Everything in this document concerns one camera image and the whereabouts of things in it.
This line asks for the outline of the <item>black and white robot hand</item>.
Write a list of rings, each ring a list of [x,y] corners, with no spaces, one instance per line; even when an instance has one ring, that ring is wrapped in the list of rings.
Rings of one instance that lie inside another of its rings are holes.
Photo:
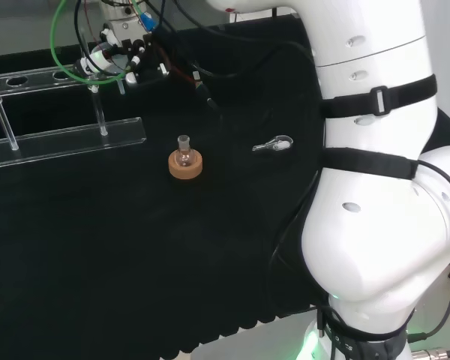
[[[124,74],[124,81],[130,87],[137,87],[160,82],[168,77],[170,68],[167,55],[152,42],[120,41],[105,25],[100,32],[100,42],[76,61],[73,73],[87,80]]]

